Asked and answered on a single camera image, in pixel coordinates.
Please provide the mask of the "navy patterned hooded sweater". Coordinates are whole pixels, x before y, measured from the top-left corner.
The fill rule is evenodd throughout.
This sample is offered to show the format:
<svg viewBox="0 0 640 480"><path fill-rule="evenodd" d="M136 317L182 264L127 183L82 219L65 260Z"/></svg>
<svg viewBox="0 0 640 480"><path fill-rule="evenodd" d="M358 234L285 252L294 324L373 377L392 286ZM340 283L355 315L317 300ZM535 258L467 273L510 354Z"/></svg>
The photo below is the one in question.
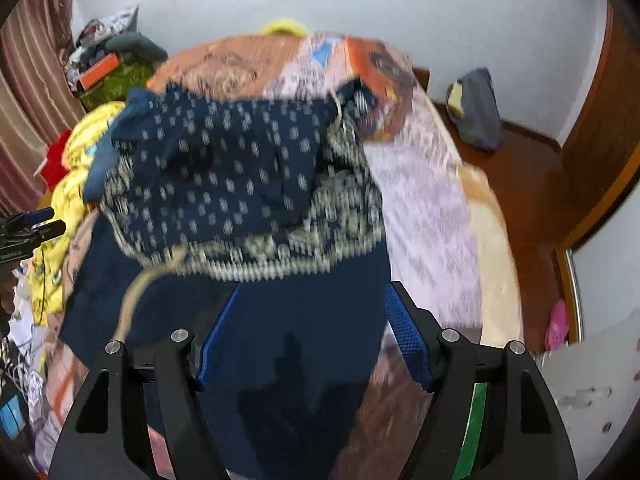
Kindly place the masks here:
<svg viewBox="0 0 640 480"><path fill-rule="evenodd" d="M91 365L111 339L192 328L202 417L246 478L328 478L378 360L390 262L358 132L375 104L357 79L236 101L171 84L112 125L61 339Z"/></svg>

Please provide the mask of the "clutter pile of clothes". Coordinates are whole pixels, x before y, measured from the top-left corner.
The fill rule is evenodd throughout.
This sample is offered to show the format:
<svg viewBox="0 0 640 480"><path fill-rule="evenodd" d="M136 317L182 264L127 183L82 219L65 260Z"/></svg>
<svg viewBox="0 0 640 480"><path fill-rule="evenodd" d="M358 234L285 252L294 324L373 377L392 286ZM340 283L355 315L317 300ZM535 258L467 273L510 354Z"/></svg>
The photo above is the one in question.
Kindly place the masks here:
<svg viewBox="0 0 640 480"><path fill-rule="evenodd" d="M96 52L103 51L103 44L123 32L129 32L137 18L138 6L126 6L106 18L94 18L80 32L75 49L64 65L67 83L73 87L82 73L90 67L90 61L96 59Z"/></svg>

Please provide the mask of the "yellow cartoon garment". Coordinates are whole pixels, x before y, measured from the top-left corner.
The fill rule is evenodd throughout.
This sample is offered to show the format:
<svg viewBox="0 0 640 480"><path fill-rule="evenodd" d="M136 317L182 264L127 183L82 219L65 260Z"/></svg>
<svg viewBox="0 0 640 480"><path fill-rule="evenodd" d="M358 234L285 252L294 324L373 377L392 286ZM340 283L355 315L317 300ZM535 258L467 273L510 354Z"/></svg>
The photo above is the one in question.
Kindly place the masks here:
<svg viewBox="0 0 640 480"><path fill-rule="evenodd" d="M32 293L32 317L39 326L48 325L48 316L63 311L63 262L81 223L91 211L84 202L84 187L93 163L98 142L111 122L125 107L122 101L112 101L85 115L70 130L61 154L61 166L66 174L55 185L51 195L54 220L62 220L65 233L43 243L29 265L27 283Z"/></svg>

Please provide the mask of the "red garment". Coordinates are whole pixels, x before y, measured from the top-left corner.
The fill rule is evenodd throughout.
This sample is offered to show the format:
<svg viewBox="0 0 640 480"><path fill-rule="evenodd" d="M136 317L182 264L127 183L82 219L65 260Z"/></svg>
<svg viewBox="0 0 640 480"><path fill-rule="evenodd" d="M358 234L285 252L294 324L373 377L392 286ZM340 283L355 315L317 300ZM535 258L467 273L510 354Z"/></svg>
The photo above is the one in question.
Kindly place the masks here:
<svg viewBox="0 0 640 480"><path fill-rule="evenodd" d="M46 184L48 191L53 191L58 184L68 174L68 170L62 163L64 148L72 134L72 130L64 130L60 136L49 146L46 156L36 169L34 176L40 177Z"/></svg>

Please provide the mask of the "pink slipper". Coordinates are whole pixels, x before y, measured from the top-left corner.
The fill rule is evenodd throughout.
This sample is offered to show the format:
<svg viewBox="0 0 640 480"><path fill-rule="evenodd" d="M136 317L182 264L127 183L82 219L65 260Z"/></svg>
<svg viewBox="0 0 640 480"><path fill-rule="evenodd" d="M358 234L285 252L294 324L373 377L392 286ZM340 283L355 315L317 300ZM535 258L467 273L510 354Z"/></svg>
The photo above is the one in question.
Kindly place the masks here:
<svg viewBox="0 0 640 480"><path fill-rule="evenodd" d="M549 323L544 332L544 350L555 351L567 343L570 332L570 320L568 319L566 303L559 299L553 306Z"/></svg>

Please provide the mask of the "striped red curtain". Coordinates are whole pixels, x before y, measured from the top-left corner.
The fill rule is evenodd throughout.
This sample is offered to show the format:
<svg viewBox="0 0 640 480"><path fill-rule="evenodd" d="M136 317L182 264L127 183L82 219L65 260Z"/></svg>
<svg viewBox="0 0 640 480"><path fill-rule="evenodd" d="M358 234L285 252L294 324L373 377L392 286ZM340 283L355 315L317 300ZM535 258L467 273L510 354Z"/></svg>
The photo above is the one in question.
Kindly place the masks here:
<svg viewBox="0 0 640 480"><path fill-rule="evenodd" d="M34 208L49 146L85 115L63 65L73 0L18 0L1 26L1 212Z"/></svg>

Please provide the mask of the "orange box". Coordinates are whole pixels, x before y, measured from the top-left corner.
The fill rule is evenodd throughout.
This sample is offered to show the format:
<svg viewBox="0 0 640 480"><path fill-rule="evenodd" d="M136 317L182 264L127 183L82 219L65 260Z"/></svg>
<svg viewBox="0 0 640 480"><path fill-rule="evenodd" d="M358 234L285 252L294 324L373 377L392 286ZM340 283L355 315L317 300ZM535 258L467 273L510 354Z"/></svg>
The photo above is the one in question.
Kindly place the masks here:
<svg viewBox="0 0 640 480"><path fill-rule="evenodd" d="M88 70L85 70L80 74L78 84L81 90L89 90L95 84L97 84L106 75L110 74L113 70L120 65L119 57L115 53L109 53L101 58L98 62L90 66Z"/></svg>

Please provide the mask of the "printed orange bedspread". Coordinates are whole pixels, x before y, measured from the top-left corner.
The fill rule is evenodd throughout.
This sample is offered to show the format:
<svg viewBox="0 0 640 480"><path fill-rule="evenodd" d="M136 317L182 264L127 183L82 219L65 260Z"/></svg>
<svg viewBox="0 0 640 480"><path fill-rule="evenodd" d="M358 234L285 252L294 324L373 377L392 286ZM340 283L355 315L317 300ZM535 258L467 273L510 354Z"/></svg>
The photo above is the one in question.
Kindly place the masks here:
<svg viewBox="0 0 640 480"><path fill-rule="evenodd" d="M364 152L380 185L385 220L390 220L390 270L419 307L431 308L445 325L461 328L472 340L503 346L523 336L522 305L515 263L497 197L486 174L462 162L435 104L427 97L427 82L412 72L401 50L355 37L311 35L308 38L241 36L203 44L168 58L146 82L160 92L168 84L212 98L306 96L362 76L382 100L381 118L367 126ZM34 468L47 478L55 443L74 396L88 373L81 359L58 334L85 342L85 329L66 323L80 305L87 313L98 300L114 307L114 284L107 296L89 263L89 249L106 242L96 233L97 213L86 214L68 246L61 294L64 311L49 315L42 336L39 372L29 372L29 417L34 433ZM90 350L98 328L87 328Z"/></svg>

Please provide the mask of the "white sliding wardrobe door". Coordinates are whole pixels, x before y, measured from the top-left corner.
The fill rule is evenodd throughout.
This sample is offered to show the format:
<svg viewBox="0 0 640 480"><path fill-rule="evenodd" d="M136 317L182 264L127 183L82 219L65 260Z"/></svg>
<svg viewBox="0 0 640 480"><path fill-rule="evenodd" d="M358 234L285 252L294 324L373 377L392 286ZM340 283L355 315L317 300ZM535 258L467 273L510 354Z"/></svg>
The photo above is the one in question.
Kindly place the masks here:
<svg viewBox="0 0 640 480"><path fill-rule="evenodd" d="M639 307L639 154L554 250L571 344Z"/></svg>

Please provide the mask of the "wooden door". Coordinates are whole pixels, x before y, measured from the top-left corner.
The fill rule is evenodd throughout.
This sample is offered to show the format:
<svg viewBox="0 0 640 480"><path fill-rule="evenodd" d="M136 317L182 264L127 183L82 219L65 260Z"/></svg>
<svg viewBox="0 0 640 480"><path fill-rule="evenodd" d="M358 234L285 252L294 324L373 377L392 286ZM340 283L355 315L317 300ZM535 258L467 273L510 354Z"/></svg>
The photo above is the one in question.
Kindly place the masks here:
<svg viewBox="0 0 640 480"><path fill-rule="evenodd" d="M612 6L596 73L561 160L582 214L561 247L575 249L639 180L639 44Z"/></svg>

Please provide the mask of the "grey backpack on floor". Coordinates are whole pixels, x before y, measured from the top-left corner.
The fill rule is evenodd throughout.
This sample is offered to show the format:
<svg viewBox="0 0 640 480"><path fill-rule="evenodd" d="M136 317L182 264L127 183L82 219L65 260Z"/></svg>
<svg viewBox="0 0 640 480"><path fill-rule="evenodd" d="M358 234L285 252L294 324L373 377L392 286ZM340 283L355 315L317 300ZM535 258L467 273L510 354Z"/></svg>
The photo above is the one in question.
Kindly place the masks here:
<svg viewBox="0 0 640 480"><path fill-rule="evenodd" d="M471 70L450 84L446 92L446 109L464 143L484 152L500 148L502 123L486 67Z"/></svg>

